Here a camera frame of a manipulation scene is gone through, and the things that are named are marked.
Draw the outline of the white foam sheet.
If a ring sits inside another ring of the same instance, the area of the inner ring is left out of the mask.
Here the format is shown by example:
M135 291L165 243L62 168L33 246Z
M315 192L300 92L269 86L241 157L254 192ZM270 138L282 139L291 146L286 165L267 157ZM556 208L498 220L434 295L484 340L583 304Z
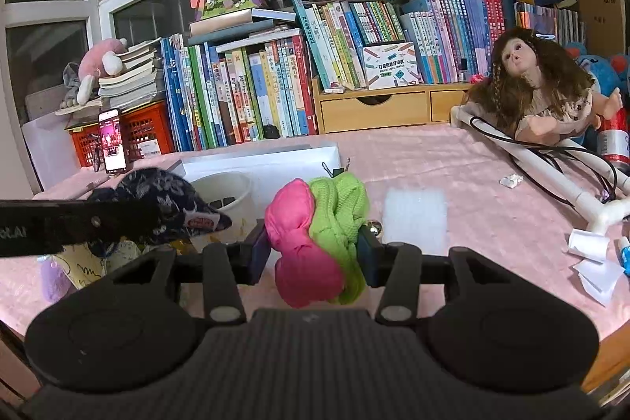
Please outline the white foam sheet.
M447 255L447 199L439 189L388 189L381 223L384 243L408 243L424 255Z

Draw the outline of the purple plush toy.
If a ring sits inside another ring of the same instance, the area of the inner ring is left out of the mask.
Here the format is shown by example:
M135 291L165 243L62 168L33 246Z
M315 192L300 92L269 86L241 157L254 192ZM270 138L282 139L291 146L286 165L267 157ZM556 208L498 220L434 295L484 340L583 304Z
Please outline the purple plush toy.
M41 271L42 291L47 302L56 303L76 291L56 258L39 257L37 261L39 261L39 271Z

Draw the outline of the dark floral scrunchie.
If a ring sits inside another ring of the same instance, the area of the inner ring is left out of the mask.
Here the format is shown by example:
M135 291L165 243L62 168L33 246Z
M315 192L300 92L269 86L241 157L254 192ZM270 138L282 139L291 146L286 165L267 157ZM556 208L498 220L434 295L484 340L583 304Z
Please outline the dark floral scrunchie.
M89 202L117 204L114 229L89 247L96 256L111 252L125 238L139 245L159 246L231 228L231 217L210 206L180 176L158 167L128 173L114 188L99 188Z

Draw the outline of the pink and green scrunchie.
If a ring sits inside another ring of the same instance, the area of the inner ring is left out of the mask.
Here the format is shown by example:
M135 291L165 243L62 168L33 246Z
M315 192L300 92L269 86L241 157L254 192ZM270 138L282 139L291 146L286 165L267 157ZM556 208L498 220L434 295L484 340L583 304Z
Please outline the pink and green scrunchie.
M297 178L276 193L265 210L265 228L280 254L274 281L286 304L350 305L360 298L366 283L358 236L369 209L363 182L349 172L310 182Z

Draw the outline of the white paper cup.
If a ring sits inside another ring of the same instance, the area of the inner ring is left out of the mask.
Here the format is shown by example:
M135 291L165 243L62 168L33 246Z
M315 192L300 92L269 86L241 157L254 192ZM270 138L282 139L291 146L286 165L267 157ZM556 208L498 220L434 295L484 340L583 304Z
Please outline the white paper cup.
M209 243L230 244L246 239L256 225L250 177L244 173L226 172L198 178L191 184L202 199L232 220L228 229L193 238L192 246L201 253Z

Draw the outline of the white shallow box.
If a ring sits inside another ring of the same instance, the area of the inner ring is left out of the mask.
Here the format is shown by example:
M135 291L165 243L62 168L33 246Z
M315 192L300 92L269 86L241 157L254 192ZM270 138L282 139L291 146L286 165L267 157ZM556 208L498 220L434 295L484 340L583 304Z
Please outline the white shallow box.
M327 176L321 163L338 167L346 162L334 143L297 144L265 150L243 150L227 154L183 157L171 167L188 182L206 176L237 172L250 177L256 215L264 210L285 183L300 178L306 182Z

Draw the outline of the crumpled white wrapper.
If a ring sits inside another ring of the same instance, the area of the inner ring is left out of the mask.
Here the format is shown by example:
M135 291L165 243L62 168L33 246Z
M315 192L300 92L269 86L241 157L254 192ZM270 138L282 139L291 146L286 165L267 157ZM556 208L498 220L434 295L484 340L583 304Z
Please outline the crumpled white wrapper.
M523 181L523 177L518 174L510 174L500 179L498 182L505 188L509 188L510 190L516 188Z

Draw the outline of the wooden drawer organizer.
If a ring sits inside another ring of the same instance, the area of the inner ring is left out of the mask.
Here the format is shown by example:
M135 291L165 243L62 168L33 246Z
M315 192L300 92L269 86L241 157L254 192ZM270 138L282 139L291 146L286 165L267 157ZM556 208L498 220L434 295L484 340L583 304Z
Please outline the wooden drawer organizer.
M319 134L394 128L450 121L450 109L462 104L470 83L413 85L325 93L314 78L313 96Z

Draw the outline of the row of books center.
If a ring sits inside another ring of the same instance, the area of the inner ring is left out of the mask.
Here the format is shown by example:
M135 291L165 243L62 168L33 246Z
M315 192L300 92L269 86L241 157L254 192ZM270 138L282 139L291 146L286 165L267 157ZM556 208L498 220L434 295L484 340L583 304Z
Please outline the row of books center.
M250 9L160 38L174 146L197 151L318 132L309 47L291 9Z

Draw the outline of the row of books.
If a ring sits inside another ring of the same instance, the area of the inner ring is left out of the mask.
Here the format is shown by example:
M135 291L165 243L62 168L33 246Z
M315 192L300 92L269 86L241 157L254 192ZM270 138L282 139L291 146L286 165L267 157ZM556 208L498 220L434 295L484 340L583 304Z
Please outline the row of books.
M474 82L488 76L495 41L524 27L561 45L584 44L573 9L518 0L291 0L322 89L368 89L363 48L412 43L421 84Z
M309 47L291 9L250 9L160 38L174 146L197 151L318 132Z

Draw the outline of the white paper pieces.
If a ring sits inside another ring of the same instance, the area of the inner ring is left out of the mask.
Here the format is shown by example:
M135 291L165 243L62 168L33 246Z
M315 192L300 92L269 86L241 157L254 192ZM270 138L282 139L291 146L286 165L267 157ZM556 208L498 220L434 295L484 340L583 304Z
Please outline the white paper pieces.
M568 238L568 253L580 258L573 266L584 291L597 303L609 306L624 274L623 267L608 258L610 239L598 233L573 229Z

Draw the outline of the white patterned box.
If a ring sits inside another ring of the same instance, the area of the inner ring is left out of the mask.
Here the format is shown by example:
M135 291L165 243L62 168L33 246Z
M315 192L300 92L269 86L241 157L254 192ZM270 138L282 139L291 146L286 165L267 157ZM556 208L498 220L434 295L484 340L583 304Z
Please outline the white patterned box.
M367 88L371 91L423 83L412 43L364 47L363 63Z

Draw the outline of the brown haired doll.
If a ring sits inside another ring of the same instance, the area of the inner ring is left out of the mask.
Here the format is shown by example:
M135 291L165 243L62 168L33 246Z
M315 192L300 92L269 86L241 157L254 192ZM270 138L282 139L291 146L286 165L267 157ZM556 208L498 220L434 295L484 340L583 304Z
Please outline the brown haired doll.
M469 89L465 111L514 140L552 146L611 120L621 91L597 91L595 78L558 43L512 28L496 41L489 77Z

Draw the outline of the row of books right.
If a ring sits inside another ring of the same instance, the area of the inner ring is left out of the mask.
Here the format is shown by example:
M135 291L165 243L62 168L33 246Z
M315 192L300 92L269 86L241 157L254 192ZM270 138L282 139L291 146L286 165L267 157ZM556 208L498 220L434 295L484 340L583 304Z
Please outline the row of books right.
M524 27L561 45L584 44L573 9L518 0L291 0L322 89L368 89L363 48L412 43L421 84L474 82L488 76L495 41Z

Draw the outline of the blue plush toy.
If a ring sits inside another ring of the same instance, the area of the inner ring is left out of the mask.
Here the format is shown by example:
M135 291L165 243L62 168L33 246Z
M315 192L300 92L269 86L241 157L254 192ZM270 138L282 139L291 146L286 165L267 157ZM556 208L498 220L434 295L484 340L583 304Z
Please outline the blue plush toy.
M614 89L619 89L621 96L628 94L629 56L615 54L611 57L587 54L583 44L571 43L565 47L569 56L583 69L595 77L599 93L610 96Z

